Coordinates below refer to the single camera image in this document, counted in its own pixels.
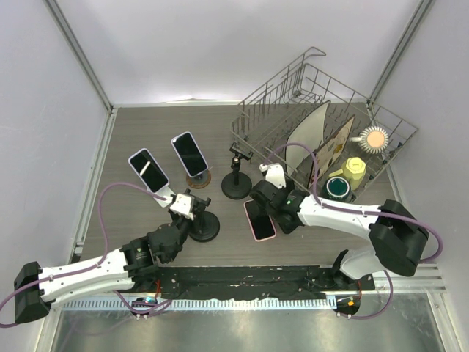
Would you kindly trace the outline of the phone with pink case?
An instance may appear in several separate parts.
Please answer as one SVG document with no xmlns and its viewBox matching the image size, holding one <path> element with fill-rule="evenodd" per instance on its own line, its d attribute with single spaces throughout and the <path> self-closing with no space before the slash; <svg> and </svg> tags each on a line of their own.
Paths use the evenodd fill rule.
<svg viewBox="0 0 469 352">
<path fill-rule="evenodd" d="M 263 242 L 276 237 L 276 228 L 272 219 L 255 201 L 246 201 L 244 209 L 256 242 Z"/>
</svg>

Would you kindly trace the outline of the black round-base phone stand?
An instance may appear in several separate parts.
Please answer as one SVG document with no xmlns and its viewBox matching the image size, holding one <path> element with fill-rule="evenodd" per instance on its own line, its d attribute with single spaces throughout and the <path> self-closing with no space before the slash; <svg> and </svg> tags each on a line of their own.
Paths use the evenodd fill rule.
<svg viewBox="0 0 469 352">
<path fill-rule="evenodd" d="M 250 161 L 253 153 L 245 154 L 236 142 L 233 142 L 229 151 L 233 153 L 231 169 L 232 172 L 227 174 L 221 182 L 221 190 L 229 199 L 239 200 L 246 198 L 252 188 L 250 177 L 240 171 L 241 161 Z"/>
</svg>

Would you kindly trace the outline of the black clamp phone stand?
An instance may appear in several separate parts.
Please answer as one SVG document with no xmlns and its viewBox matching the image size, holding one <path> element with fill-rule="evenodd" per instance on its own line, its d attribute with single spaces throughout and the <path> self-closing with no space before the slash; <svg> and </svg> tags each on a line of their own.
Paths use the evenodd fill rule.
<svg viewBox="0 0 469 352">
<path fill-rule="evenodd" d="M 203 200 L 193 195 L 188 188 L 184 191 L 184 195 L 191 198 L 190 214 L 193 216 L 193 220 L 189 236 L 200 243 L 209 242 L 216 238 L 220 231 L 220 221 L 214 213 L 207 210 L 211 199 Z"/>
</svg>

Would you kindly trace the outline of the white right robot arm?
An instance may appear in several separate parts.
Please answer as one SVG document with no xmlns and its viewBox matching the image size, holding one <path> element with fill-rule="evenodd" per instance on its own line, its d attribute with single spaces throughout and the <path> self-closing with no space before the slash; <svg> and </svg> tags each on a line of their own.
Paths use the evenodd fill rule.
<svg viewBox="0 0 469 352">
<path fill-rule="evenodd" d="M 361 249 L 345 249 L 335 259 L 330 278 L 341 290 L 378 271 L 412 277 L 429 239 L 423 224 L 392 199 L 383 205 L 347 204 L 292 186 L 278 188 L 266 180 L 259 181 L 250 196 L 286 234 L 298 227 L 325 227 L 369 242 Z"/>
</svg>

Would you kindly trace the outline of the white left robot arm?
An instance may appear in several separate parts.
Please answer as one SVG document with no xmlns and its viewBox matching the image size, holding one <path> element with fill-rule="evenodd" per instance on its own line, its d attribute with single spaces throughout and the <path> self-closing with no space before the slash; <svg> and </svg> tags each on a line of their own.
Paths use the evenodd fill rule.
<svg viewBox="0 0 469 352">
<path fill-rule="evenodd" d="M 36 261 L 23 265 L 14 281 L 15 323 L 39 320 L 52 307 L 91 293 L 133 288 L 151 291 L 159 265 L 175 259 L 199 221 L 197 215 L 169 213 L 170 223 L 105 257 L 53 268 L 43 268 Z"/>
</svg>

